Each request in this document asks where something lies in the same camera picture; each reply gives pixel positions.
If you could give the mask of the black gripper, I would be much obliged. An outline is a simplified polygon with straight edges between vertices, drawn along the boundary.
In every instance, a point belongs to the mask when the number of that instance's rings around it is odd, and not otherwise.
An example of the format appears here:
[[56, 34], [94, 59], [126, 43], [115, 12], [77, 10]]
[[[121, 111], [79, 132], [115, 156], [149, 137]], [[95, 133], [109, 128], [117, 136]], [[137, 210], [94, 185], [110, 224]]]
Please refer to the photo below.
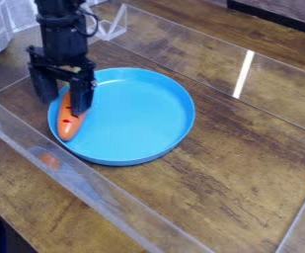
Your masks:
[[56, 81], [70, 81], [70, 106], [75, 116], [93, 103], [95, 63], [87, 58], [87, 38], [77, 29], [42, 29], [42, 46], [30, 45], [28, 70], [36, 95], [43, 103], [58, 96]]

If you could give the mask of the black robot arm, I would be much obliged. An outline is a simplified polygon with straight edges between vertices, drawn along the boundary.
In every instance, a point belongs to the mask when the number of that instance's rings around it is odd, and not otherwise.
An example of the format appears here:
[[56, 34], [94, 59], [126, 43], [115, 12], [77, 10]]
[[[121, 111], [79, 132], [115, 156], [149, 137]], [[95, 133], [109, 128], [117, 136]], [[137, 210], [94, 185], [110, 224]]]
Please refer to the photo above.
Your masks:
[[86, 15], [98, 17], [81, 5], [86, 0], [35, 0], [36, 21], [40, 24], [43, 46], [30, 45], [28, 70], [39, 99], [43, 103], [58, 97], [56, 81], [70, 85], [71, 113], [79, 116], [91, 107], [95, 84], [95, 63], [86, 57]]

